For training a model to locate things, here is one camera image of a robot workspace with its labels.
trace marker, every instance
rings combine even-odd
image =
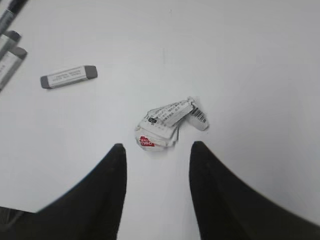
[[[7,51],[0,61],[0,92],[9,82],[10,78],[20,67],[27,56],[26,50],[21,47],[15,47]]]
[[[12,0],[10,2],[9,7],[0,18],[0,35],[8,29],[27,1],[28,0]]]

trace desk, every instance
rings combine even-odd
[[[1,2],[1,10],[8,0]],[[320,224],[320,2],[33,0],[10,29],[29,55],[0,96],[0,206],[36,212],[114,143],[128,161],[119,239],[199,239],[189,182],[194,141],[289,211]],[[96,65],[54,90],[40,76]],[[134,128],[198,97],[210,121],[148,153]]]

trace eraser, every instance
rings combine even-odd
[[[0,36],[0,60],[4,57],[7,51],[17,46],[21,36],[16,31],[6,31]]]
[[[69,70],[42,76],[40,78],[41,87],[44,89],[55,89],[70,84],[83,82],[98,77],[95,66],[79,66]]]
[[[20,67],[27,56],[27,51],[21,47],[15,47],[7,51],[0,60],[0,91],[9,82],[10,78]]]

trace red logo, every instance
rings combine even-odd
[[[140,137],[140,144],[143,147],[155,147],[155,144],[150,142],[149,139],[146,138],[145,136]]]

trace crumpled paper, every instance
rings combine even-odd
[[[192,97],[148,111],[135,128],[137,144],[145,151],[162,151],[178,141],[179,127],[187,121],[200,131],[209,127],[206,115]]]

